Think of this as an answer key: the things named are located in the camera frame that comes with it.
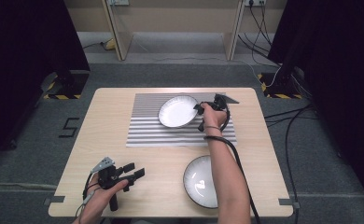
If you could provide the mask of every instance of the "striped mat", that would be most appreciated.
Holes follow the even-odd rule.
[[[188,95],[197,102],[213,102],[215,93],[137,93],[133,104],[126,147],[181,147],[207,146],[203,140],[204,133],[197,128],[202,122],[202,116],[196,118],[187,126],[168,128],[159,121],[159,111],[164,103],[173,97]],[[232,118],[223,131],[223,136],[237,144]]]

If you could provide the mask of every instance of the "human hand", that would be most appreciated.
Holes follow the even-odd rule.
[[[87,190],[87,195],[92,194],[86,206],[80,213],[80,216],[74,221],[75,224],[91,224],[96,223],[101,217],[106,206],[109,204],[110,199],[121,189],[128,185],[127,179],[118,182],[111,189],[102,189],[98,185],[98,174],[95,173],[88,186],[92,186]]]
[[[205,126],[220,127],[226,121],[226,112],[214,110],[208,103],[201,103],[204,109],[203,120]]]

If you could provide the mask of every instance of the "metal bracket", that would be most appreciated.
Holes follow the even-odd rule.
[[[51,198],[46,198],[43,205],[50,206],[51,203],[63,203],[65,196],[53,196]]]
[[[129,6],[129,0],[107,0],[110,6]]]
[[[301,208],[301,204],[297,202],[293,202],[291,199],[278,199],[280,205],[291,205],[295,209]]]
[[[115,162],[112,161],[109,157],[105,157],[103,160],[100,161],[94,168],[91,170],[91,174],[98,172],[100,170],[104,170],[105,168],[114,165]]]

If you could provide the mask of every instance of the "yellow and black tape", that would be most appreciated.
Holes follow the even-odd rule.
[[[79,99],[89,74],[72,74],[72,76],[74,83],[71,86],[64,86],[56,76],[50,83],[43,98],[56,100]]]
[[[284,93],[269,93],[266,84],[263,80],[263,75],[258,75],[259,81],[261,83],[261,89],[263,90],[264,96],[268,98],[281,98],[281,99],[301,99],[300,94],[284,94]]]

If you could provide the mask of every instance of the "finger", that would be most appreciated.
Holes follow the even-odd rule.
[[[92,178],[91,178],[91,181],[89,183],[89,185],[92,185],[92,184],[95,184],[95,183],[98,183],[98,173],[95,173]]]
[[[121,189],[124,189],[128,184],[129,184],[129,181],[124,179],[124,180],[118,182],[118,184],[116,184],[112,188],[108,189],[106,191],[106,193],[108,193],[109,195],[112,196],[112,195],[116,194],[118,191],[120,191]]]
[[[209,104],[208,103],[205,103],[205,102],[203,102],[203,103],[201,103],[200,104],[200,106],[202,107],[202,108],[206,108],[206,107],[208,107],[209,106]]]

